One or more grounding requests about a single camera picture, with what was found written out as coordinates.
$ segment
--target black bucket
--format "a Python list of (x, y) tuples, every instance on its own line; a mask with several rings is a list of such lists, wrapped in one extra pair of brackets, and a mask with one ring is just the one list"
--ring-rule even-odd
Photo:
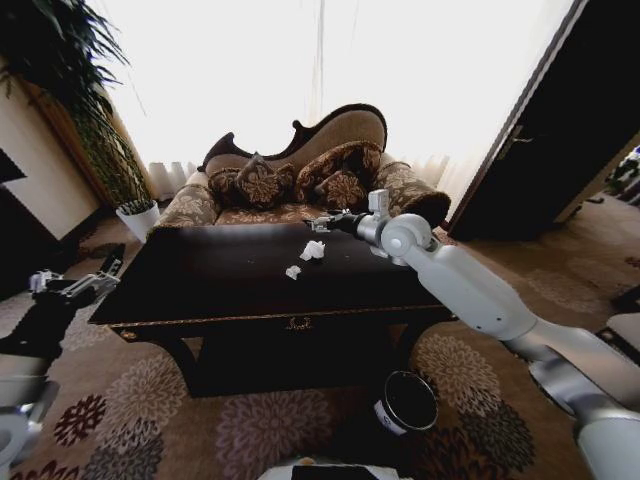
[(431, 387), (412, 372), (392, 372), (385, 381), (382, 399), (373, 408), (380, 423), (396, 435), (428, 430), (438, 418)]

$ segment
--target potted plant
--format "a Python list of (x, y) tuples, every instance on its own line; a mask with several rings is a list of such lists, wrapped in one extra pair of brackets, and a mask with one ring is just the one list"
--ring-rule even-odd
[(84, 0), (6, 0), (0, 7), (0, 55), (7, 95), (19, 77), (64, 108), (109, 202), (144, 241), (159, 212), (131, 147), (112, 123), (103, 87), (116, 79), (97, 61), (127, 60), (108, 22)]

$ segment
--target carpet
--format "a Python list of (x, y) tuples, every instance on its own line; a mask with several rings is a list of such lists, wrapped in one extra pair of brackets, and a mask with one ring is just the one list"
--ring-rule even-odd
[[(127, 244), (125, 265), (140, 249), (117, 219), (106, 219), (68, 276), (95, 271), (102, 259), (92, 257), (110, 242)], [(461, 247), (511, 283), (539, 316), (597, 331), (615, 313), (609, 299), (640, 283), (638, 245), (640, 212), (607, 197), (537, 241)], [(0, 303), (0, 334), (29, 305), (27, 293)], [(60, 394), (34, 454), (12, 479), (254, 479), (286, 458), (325, 451), (338, 426), (367, 408), (366, 392), (355, 387), (192, 399), (162, 349), (128, 345), (88, 325), (94, 308), (81, 311), (67, 332), (50, 371)], [(421, 337), (411, 362), (437, 392), (440, 416), (430, 431), (400, 440), (408, 453), (402, 473), (590, 478), (572, 420), (494, 340), (459, 322), (440, 324)]]

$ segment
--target table top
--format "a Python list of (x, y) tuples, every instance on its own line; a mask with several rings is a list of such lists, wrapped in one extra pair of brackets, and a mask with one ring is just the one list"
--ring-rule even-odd
[[(299, 258), (325, 243), (318, 264)], [(298, 265), (297, 280), (285, 269)], [(241, 320), (440, 305), (408, 267), (343, 232), (303, 224), (220, 225), (154, 232), (90, 323), (124, 327), (184, 319)]]

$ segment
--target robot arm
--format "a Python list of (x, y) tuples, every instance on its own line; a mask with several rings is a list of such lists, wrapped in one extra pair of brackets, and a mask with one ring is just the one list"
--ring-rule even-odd
[(47, 377), (60, 356), (60, 341), (78, 309), (99, 301), (118, 283), (124, 244), (100, 271), (77, 282), (49, 271), (31, 278), (35, 305), (11, 334), (0, 339), (0, 479), (24, 460), (35, 445), (42, 420), (58, 393)]
[(387, 205), (388, 193), (377, 190), (369, 194), (373, 214), (345, 211), (311, 227), (353, 233), (374, 254), (413, 268), (462, 322), (529, 362), (540, 388), (577, 418), (577, 443), (596, 478), (636, 478), (640, 415), (631, 410), (640, 409), (640, 368), (585, 330), (537, 317), (510, 285), (466, 251), (440, 244), (424, 218), (392, 219)]

